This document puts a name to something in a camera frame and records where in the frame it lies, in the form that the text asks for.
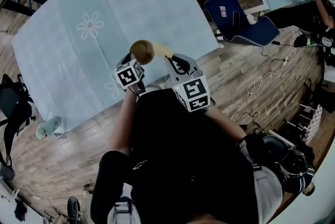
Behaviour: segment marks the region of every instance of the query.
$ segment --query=person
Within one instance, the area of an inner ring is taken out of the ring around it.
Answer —
[[[322,0],[289,8],[280,8],[265,14],[278,28],[296,26],[303,31],[317,34],[334,29],[334,7],[325,7]]]
[[[107,223],[128,183],[141,223],[266,223],[281,198],[260,220],[253,166],[237,146],[245,136],[213,105],[189,113],[171,89],[137,100],[128,88],[99,164],[92,220]]]

